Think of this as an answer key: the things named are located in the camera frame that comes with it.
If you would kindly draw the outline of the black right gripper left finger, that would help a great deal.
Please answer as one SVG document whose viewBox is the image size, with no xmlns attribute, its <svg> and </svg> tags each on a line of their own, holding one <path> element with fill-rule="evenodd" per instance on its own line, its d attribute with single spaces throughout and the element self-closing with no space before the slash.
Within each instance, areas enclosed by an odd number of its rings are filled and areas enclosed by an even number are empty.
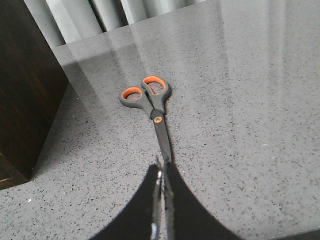
<svg viewBox="0 0 320 240">
<path fill-rule="evenodd" d="M 149 240 L 152 236 L 153 193 L 158 178 L 153 164 L 125 208 L 93 240 Z"/>
</svg>

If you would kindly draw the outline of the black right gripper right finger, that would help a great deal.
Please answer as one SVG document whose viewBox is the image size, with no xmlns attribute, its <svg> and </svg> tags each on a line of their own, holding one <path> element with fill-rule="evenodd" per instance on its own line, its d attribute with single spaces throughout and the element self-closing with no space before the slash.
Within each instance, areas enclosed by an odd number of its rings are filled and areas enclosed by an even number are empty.
<svg viewBox="0 0 320 240">
<path fill-rule="evenodd" d="M 166 229 L 169 240 L 239 240 L 198 201 L 171 162 L 164 165 Z"/>
</svg>

